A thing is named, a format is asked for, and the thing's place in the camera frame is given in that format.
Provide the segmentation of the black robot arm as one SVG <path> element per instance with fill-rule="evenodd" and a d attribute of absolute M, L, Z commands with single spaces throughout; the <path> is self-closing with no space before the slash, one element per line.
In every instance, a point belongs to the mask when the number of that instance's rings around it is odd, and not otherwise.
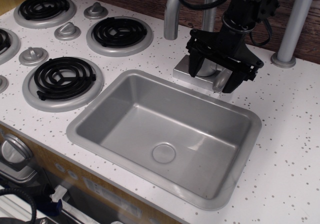
<path fill-rule="evenodd" d="M 263 23 L 268 34 L 272 29 L 268 17 L 274 16 L 278 0 L 231 0 L 222 16 L 219 32 L 191 30 L 187 43 L 190 76 L 195 77 L 208 59 L 231 72 L 222 92 L 233 92 L 243 81 L 253 80 L 263 62 L 245 45 L 257 23 Z"/>

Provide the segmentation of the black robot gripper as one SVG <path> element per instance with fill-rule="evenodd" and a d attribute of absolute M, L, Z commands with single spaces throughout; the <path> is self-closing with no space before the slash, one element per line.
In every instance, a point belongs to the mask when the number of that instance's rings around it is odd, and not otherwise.
<path fill-rule="evenodd" d="M 263 63 L 246 47 L 245 37 L 255 26 L 255 20 L 223 18 L 219 32 L 191 30 L 187 43 L 190 76 L 194 78 L 208 59 L 233 71 L 223 93 L 232 93 L 244 80 L 253 80 Z"/>

